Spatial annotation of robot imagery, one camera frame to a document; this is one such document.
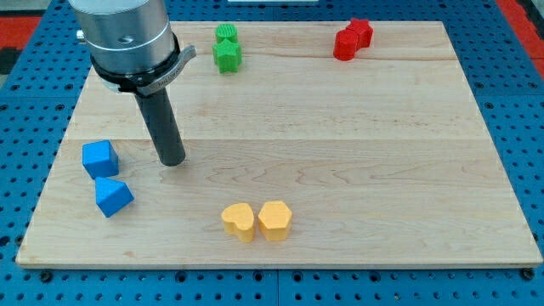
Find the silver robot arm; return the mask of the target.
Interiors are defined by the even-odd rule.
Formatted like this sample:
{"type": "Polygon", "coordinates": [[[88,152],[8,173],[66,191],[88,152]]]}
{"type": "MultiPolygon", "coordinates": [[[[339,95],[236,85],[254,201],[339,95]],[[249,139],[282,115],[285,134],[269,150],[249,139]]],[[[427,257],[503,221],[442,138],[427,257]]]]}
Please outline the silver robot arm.
{"type": "Polygon", "coordinates": [[[179,46],[163,0],[70,0],[95,71],[116,91],[150,96],[196,57],[179,46]]]}

